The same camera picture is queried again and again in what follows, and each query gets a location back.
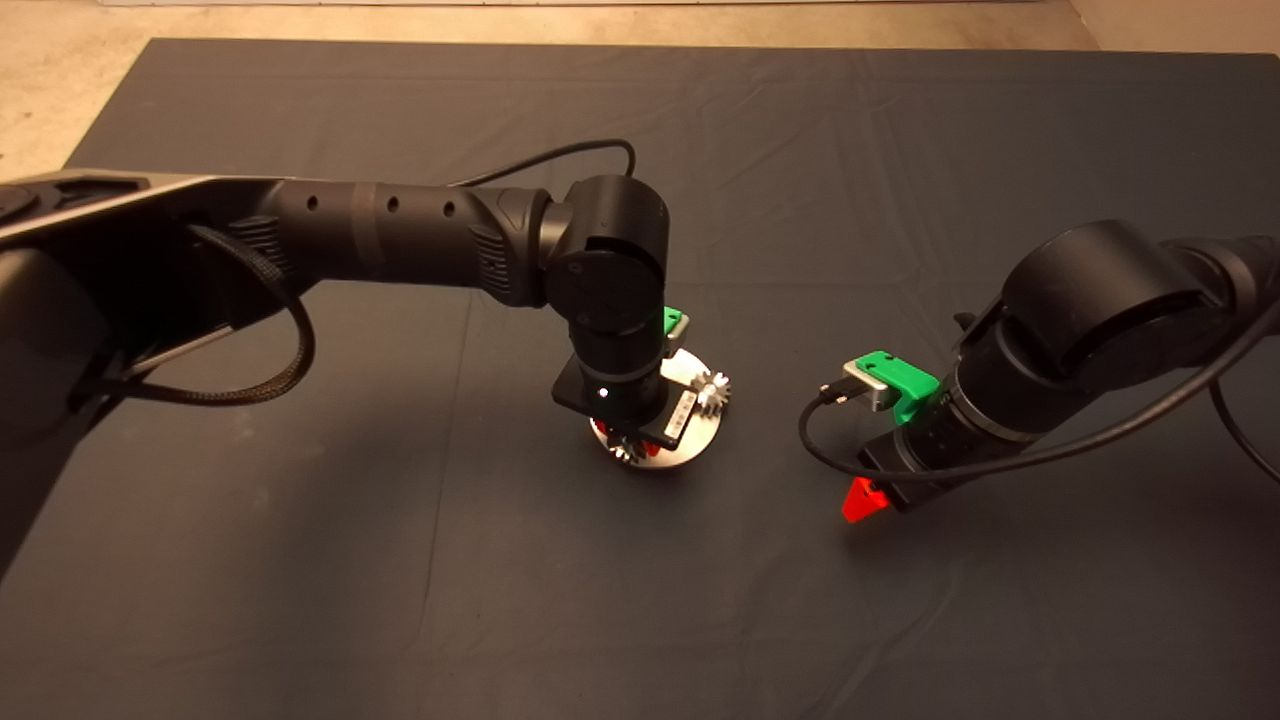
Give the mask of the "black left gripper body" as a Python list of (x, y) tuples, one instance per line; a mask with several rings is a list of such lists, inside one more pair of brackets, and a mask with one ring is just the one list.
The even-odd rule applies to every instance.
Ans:
[(667, 451), (682, 441), (696, 393), (652, 368), (631, 379), (590, 372), (579, 359), (564, 365), (552, 386), (553, 400), (600, 423), (608, 432)]

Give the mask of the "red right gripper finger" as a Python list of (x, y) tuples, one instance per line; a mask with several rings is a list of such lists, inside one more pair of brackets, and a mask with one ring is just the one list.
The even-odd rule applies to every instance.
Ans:
[(892, 509), (892, 502), (870, 478), (851, 478), (850, 487), (841, 506), (841, 516), (847, 524), (864, 521), (886, 509)]

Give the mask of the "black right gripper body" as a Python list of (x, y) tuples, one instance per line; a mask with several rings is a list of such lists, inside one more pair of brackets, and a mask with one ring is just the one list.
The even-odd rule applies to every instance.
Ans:
[[(899, 428), (887, 430), (865, 442), (858, 451), (858, 460), (863, 468), (872, 469), (873, 471), (902, 471), (910, 474), (928, 471), (928, 468), (913, 455)], [(906, 514), (963, 487), (963, 480), (873, 480), (872, 484), (887, 497), (895, 511)]]

